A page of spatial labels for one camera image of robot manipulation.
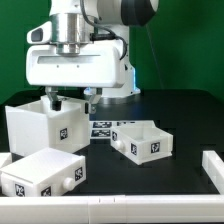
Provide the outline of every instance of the green backdrop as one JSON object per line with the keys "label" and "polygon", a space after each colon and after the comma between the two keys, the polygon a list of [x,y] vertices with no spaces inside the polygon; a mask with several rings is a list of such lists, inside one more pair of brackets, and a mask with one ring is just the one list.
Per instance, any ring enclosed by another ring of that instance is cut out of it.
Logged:
{"label": "green backdrop", "polygon": [[[30,89],[26,33],[48,20],[49,0],[0,1],[0,103]],[[224,101],[224,0],[160,0],[131,29],[131,62],[142,89],[201,89]]]}

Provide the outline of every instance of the black table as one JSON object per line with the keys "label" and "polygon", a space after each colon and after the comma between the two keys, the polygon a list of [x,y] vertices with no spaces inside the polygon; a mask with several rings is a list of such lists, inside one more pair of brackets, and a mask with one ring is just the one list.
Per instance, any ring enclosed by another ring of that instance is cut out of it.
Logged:
{"label": "black table", "polygon": [[[0,148],[9,151],[4,106],[39,100],[41,91],[15,94],[0,106]],[[82,98],[79,91],[60,95]],[[66,195],[218,194],[203,170],[202,152],[224,159],[224,104],[199,90],[150,90],[122,105],[98,105],[91,120],[154,120],[174,135],[173,155],[136,165],[108,141],[92,141],[76,154],[86,156],[87,180]]]}

